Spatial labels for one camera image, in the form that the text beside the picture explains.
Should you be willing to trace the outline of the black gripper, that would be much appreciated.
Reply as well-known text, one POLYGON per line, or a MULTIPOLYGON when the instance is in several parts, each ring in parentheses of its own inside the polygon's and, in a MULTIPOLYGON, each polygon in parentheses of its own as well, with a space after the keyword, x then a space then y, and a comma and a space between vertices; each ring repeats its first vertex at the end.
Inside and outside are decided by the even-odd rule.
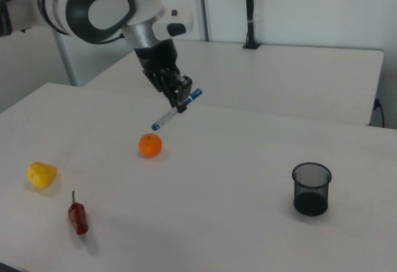
POLYGON ((187 109, 185 100, 190 95, 192 79, 179 74, 173 40, 163 40, 149 48, 137 48, 135 53, 150 83, 168 99, 172 108, 176 107, 178 113, 183 113, 187 109))

